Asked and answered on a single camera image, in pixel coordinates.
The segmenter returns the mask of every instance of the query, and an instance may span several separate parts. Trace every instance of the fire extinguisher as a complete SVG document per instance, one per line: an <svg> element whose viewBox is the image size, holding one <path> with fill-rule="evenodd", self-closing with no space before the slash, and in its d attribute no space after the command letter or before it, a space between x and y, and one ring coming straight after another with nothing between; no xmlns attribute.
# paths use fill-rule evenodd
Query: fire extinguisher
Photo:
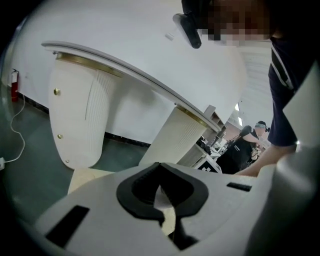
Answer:
<svg viewBox="0 0 320 256"><path fill-rule="evenodd" d="M19 81L19 71L13 68L11 76L11 100L13 102L18 101L18 81Z"/></svg>

